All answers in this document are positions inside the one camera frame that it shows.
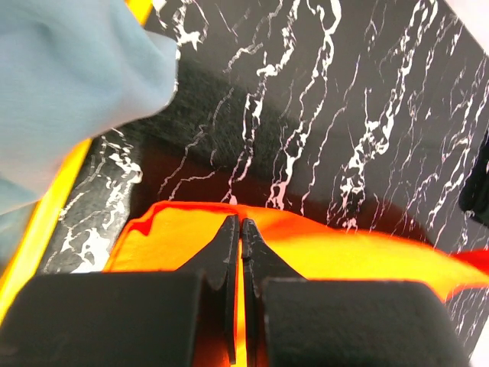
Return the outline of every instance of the marble table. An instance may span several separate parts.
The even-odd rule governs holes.
[[[175,98],[93,141],[39,273],[100,271],[159,200],[487,245],[460,194],[485,144],[489,65],[444,1],[154,0],[147,29],[180,46]],[[447,307],[471,354],[487,291]]]

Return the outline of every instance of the light blue fabric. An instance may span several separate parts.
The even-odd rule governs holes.
[[[123,0],[0,0],[0,246],[74,145],[170,102],[175,53]]]

